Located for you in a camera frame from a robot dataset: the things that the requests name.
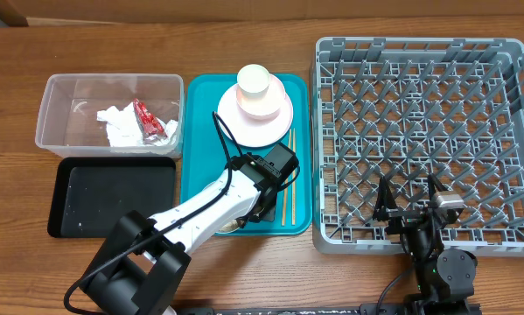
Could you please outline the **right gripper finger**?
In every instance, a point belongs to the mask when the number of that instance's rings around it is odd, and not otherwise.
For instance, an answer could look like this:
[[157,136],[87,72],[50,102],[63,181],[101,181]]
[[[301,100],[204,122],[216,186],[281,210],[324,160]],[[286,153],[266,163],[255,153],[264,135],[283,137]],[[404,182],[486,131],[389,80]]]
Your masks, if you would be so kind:
[[438,201],[439,193],[447,191],[447,187],[433,173],[428,175],[427,183],[428,183],[428,194],[429,194],[430,205],[439,206],[440,205],[440,201]]
[[375,221],[388,221],[391,211],[396,211],[397,205],[390,190],[388,181],[381,177],[378,186],[378,194],[374,206],[373,219]]

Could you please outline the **grey metal bowl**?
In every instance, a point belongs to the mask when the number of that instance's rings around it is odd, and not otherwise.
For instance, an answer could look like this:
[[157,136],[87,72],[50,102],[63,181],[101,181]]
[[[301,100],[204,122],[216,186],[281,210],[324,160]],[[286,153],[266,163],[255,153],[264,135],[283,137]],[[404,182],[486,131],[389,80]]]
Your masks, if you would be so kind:
[[252,210],[259,197],[259,191],[250,179],[235,174],[231,181],[220,177],[198,193],[194,197],[197,206],[202,207],[213,201],[223,192],[226,184],[229,184],[227,191],[195,217],[194,227],[207,238],[238,229],[242,224],[239,218]]

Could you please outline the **red snack wrapper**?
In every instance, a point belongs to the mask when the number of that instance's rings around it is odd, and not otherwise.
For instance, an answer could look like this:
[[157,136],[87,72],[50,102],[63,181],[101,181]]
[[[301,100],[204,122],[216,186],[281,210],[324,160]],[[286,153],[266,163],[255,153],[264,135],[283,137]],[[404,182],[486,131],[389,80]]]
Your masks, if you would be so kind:
[[143,139],[156,141],[166,139],[167,135],[160,121],[146,108],[145,104],[138,99],[132,102],[137,124],[142,131]]

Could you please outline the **white napkin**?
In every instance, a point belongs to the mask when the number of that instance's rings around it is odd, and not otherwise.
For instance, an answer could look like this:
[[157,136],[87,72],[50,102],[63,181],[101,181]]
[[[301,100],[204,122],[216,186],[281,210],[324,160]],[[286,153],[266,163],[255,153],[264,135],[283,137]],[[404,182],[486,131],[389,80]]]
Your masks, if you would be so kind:
[[106,123],[106,134],[111,147],[136,147],[136,146],[163,146],[172,144],[178,122],[170,120],[164,122],[157,119],[166,133],[166,138],[143,138],[143,132],[138,124],[136,113],[132,104],[119,110],[111,106],[106,110],[96,113],[98,122]]

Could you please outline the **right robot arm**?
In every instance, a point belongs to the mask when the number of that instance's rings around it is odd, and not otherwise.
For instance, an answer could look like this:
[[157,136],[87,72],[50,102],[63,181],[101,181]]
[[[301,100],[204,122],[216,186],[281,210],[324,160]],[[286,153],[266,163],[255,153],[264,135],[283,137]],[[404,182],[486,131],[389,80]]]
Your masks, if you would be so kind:
[[[395,278],[381,293],[377,314],[478,315],[481,307],[471,304],[478,259],[469,251],[446,248],[441,230],[456,222],[463,212],[462,197],[449,190],[433,174],[427,177],[429,202],[418,210],[402,210],[386,178],[380,178],[373,219],[385,221],[387,235],[399,235],[402,250],[412,266]],[[418,292],[408,294],[391,310],[384,307],[385,296],[403,277],[416,274]]]

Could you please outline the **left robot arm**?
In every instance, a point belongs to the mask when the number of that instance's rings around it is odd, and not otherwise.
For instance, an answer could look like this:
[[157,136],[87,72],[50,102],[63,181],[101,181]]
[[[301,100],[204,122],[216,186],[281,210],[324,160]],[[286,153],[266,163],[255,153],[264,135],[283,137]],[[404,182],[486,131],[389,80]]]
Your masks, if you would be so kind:
[[223,228],[260,221],[298,166],[294,151],[278,143],[264,157],[232,157],[214,182],[173,209],[149,218],[127,213],[74,287],[102,314],[173,314],[192,252]]

